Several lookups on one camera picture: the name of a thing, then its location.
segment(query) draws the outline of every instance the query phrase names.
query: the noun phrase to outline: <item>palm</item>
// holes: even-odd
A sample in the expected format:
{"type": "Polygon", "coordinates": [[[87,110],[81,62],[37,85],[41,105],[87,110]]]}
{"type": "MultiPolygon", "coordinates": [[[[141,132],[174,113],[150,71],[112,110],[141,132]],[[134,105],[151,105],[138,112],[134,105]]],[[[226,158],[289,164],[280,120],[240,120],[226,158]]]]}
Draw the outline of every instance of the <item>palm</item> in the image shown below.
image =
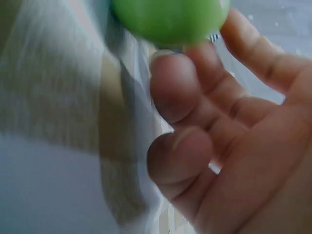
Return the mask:
{"type": "MultiPolygon", "coordinates": [[[[307,204],[308,198],[291,188],[298,181],[308,185],[302,176],[312,174],[309,168],[298,172],[312,161],[307,156],[312,147],[312,62],[277,50],[237,11],[230,12],[221,33],[230,52],[284,93],[285,102],[279,106],[250,96],[224,70],[211,44],[188,50],[187,57],[157,59],[151,93],[176,131],[151,146],[149,172],[201,232],[257,233],[253,227],[260,226],[258,233],[265,233],[263,220],[272,223],[272,230],[281,227],[274,216],[284,222],[292,217],[277,213],[287,199],[307,204]],[[219,175],[207,168],[211,160],[222,167],[219,175]]],[[[299,233],[282,227],[275,233],[299,233]]]]}

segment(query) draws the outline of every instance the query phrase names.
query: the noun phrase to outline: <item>green object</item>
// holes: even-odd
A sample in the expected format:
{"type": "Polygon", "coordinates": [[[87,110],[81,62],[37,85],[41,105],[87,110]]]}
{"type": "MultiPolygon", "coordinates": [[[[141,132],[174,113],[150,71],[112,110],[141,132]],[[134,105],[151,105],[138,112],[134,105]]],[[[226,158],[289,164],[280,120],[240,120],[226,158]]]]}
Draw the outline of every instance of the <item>green object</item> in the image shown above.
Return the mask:
{"type": "Polygon", "coordinates": [[[179,46],[219,30],[230,0],[113,0],[112,7],[134,35],[157,45],[179,46]]]}

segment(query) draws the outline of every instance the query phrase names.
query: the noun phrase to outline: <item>hand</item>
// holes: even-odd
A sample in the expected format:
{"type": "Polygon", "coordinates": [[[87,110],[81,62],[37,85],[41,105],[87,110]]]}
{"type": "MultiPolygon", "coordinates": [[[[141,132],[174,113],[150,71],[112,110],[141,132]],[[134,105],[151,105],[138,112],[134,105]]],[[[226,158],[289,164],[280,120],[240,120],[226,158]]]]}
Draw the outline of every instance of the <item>hand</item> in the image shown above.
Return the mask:
{"type": "Polygon", "coordinates": [[[150,147],[150,176],[199,233],[311,233],[312,61],[282,52],[236,10],[221,33],[286,99],[252,97],[210,42],[157,58],[151,94],[175,132],[150,147]]]}

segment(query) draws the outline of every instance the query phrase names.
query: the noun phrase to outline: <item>fingernail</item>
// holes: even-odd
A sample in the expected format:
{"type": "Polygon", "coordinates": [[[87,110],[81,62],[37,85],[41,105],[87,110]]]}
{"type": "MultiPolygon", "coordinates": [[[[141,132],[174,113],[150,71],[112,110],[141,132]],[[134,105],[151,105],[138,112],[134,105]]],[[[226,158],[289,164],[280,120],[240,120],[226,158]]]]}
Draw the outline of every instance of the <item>fingernail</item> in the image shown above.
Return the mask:
{"type": "Polygon", "coordinates": [[[160,58],[162,56],[172,55],[172,54],[174,54],[174,52],[171,50],[159,50],[151,56],[150,64],[152,64],[157,58],[160,58]]]}
{"type": "Polygon", "coordinates": [[[193,131],[197,130],[197,127],[189,127],[185,130],[183,130],[180,135],[175,139],[173,145],[172,145],[172,151],[174,151],[179,144],[186,138],[188,137],[193,131]]]}

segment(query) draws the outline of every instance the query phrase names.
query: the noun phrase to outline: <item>finger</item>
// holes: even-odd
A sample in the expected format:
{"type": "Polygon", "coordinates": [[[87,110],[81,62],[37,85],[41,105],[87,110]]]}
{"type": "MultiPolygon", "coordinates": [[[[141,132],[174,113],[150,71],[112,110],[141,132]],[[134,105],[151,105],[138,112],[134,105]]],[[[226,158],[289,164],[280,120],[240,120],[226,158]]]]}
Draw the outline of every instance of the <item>finger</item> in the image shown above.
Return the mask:
{"type": "Polygon", "coordinates": [[[163,56],[151,63],[151,95],[169,123],[181,121],[200,100],[193,63],[184,55],[163,56]]]}
{"type": "Polygon", "coordinates": [[[224,69],[210,42],[189,48],[185,54],[196,67],[202,92],[230,118],[252,127],[276,106],[273,102],[252,97],[224,69]]]}
{"type": "Polygon", "coordinates": [[[301,118],[303,121],[306,121],[312,126],[311,121],[311,110],[312,110],[312,63],[310,68],[305,69],[301,71],[293,84],[293,86],[290,88],[289,92],[287,93],[286,100],[284,102],[284,105],[293,105],[293,104],[299,104],[301,107],[307,107],[304,108],[308,111],[305,111],[304,113],[300,113],[301,118]]]}
{"type": "Polygon", "coordinates": [[[284,53],[237,10],[231,9],[221,29],[227,48],[268,86],[286,93],[296,75],[311,64],[309,59],[284,53]]]}
{"type": "Polygon", "coordinates": [[[215,174],[208,163],[222,166],[245,130],[227,118],[207,129],[187,128],[159,137],[150,147],[148,169],[163,194],[189,219],[198,212],[201,198],[215,174]]]}
{"type": "Polygon", "coordinates": [[[285,107],[255,126],[232,151],[203,199],[197,228],[207,233],[235,233],[274,197],[300,162],[310,139],[310,128],[285,107]]]}

